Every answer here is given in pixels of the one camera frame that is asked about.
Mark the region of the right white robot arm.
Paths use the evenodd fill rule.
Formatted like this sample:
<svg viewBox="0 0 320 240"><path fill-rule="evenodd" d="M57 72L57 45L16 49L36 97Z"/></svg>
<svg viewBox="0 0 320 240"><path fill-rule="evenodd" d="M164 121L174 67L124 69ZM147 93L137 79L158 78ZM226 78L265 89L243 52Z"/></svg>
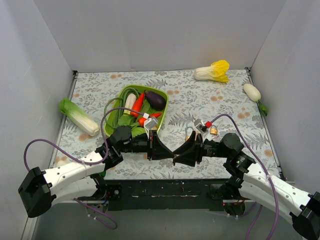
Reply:
<svg viewBox="0 0 320 240"><path fill-rule="evenodd" d="M173 153L174 163L194 167L204 157L226 158L223 166L231 174L226 182L227 195L240 196L278 211L294 230L307 240L320 238L320 194L308 193L264 172L262 166L243 152L244 145L235 133L227 133L220 142L203 140L192 132Z"/></svg>

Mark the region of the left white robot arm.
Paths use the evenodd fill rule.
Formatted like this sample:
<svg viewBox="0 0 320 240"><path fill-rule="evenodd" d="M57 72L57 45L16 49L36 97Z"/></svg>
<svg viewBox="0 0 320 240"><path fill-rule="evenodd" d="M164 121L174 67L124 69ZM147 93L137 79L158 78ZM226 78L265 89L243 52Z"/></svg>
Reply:
<svg viewBox="0 0 320 240"><path fill-rule="evenodd" d="M132 137L128 126L120 126L106 142L79 161L41 170L28 170L18 188L27 216L35 218L53 205L78 197L103 199L108 190L94 175L115 167L123 161L122 153L146 153L149 160L174 158L174 153L159 139L155 130Z"/></svg>

